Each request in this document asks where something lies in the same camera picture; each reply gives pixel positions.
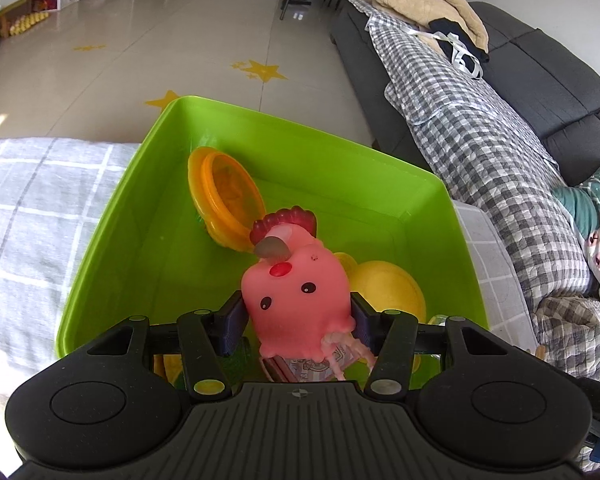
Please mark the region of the pink chicken squeeze toy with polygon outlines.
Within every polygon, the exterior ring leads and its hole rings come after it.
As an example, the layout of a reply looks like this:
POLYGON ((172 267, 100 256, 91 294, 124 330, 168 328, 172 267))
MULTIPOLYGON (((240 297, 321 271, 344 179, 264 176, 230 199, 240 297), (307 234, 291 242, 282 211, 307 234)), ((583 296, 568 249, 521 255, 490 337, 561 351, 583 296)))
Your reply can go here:
POLYGON ((317 238, 317 218, 299 206, 253 223, 258 261, 242 274, 240 291, 265 360, 327 362, 343 380, 335 351, 348 349, 369 368, 376 358, 353 336, 351 291, 335 254, 317 238))

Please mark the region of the yellow corn toy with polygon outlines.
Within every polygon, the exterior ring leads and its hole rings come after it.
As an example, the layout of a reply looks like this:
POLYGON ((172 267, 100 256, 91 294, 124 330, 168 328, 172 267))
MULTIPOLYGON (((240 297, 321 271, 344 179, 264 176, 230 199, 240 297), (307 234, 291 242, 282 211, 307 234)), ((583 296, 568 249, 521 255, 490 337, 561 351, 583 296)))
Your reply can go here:
POLYGON ((175 386, 183 378, 182 357, 179 354, 155 354, 154 373, 175 386))

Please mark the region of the yellow bell pepper toy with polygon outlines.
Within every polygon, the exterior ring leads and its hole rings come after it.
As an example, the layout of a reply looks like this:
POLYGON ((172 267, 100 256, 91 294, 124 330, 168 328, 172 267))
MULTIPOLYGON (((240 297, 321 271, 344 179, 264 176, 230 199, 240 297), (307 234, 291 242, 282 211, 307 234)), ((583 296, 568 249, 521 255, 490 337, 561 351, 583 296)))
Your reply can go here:
POLYGON ((357 263, 350 255, 336 252, 346 272, 350 289, 358 292, 376 311, 398 310, 426 321, 426 301, 411 274, 387 261, 357 263))

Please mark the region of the green plastic cookie box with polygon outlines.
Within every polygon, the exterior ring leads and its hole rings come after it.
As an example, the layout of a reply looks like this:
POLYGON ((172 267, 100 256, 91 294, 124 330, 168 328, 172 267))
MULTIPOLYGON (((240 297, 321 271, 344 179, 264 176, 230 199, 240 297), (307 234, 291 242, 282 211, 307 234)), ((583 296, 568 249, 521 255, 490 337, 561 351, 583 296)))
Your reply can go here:
POLYGON ((255 252, 211 237, 188 186, 196 148, 236 159, 267 212, 312 211, 325 248, 359 263, 400 266, 422 291, 428 315, 486 326, 469 249, 436 176, 294 122, 184 96, 155 122, 102 214, 61 318, 60 356, 130 316, 169 324, 189 311, 218 310, 250 266, 290 255, 288 226, 276 226, 255 252))

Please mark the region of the orange pumpkin half toy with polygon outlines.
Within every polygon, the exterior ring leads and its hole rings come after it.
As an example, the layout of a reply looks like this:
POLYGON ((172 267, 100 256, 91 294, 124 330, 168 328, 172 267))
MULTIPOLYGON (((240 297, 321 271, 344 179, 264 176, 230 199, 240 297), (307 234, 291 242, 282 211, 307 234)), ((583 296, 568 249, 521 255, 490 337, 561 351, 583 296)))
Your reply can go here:
POLYGON ((187 161, 189 193, 215 243, 252 252, 253 223, 265 214, 257 185, 238 160, 215 148, 195 148, 187 161))

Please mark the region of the grey plaid blanket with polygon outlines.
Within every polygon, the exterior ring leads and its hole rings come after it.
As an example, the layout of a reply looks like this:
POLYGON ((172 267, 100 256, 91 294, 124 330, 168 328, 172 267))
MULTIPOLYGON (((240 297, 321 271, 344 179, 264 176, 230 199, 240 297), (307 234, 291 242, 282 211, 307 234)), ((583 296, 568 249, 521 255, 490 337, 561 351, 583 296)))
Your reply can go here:
POLYGON ((512 260, 550 364, 600 381, 600 290, 556 200, 557 162, 482 78, 451 64, 404 21, 349 0, 389 77, 385 98, 454 200, 483 210, 512 260))

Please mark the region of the grey checked table cloth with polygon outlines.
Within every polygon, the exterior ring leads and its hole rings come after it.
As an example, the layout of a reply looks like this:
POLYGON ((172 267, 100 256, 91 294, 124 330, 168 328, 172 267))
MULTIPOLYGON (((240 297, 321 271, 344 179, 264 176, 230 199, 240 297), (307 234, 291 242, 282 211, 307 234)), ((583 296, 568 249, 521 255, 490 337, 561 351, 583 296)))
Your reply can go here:
POLYGON ((134 144, 0 140, 0 408, 53 362, 70 287, 134 144))

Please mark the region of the black white garment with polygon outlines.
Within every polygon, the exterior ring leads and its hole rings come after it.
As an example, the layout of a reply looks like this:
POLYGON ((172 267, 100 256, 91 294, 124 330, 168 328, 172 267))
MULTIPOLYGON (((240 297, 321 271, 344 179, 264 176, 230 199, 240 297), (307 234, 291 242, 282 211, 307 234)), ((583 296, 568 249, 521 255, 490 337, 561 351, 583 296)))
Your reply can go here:
POLYGON ((490 61, 490 56, 486 50, 475 45, 460 24, 447 18, 438 18, 431 21, 428 27, 455 68, 471 78, 482 78, 483 65, 490 61))

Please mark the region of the dark grey sofa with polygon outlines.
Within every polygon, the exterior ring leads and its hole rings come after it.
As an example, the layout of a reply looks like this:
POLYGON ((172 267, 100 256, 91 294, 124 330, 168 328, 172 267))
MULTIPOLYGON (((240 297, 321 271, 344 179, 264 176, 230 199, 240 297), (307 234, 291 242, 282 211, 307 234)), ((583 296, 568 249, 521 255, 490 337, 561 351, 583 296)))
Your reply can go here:
MULTIPOLYGON (((600 166, 600 76, 541 29, 475 1, 489 34, 484 78, 558 162, 569 185, 600 166)), ((366 32, 366 15, 343 6, 330 30, 344 70, 373 137, 373 146, 404 162, 427 168, 404 118, 384 96, 389 77, 366 32)))

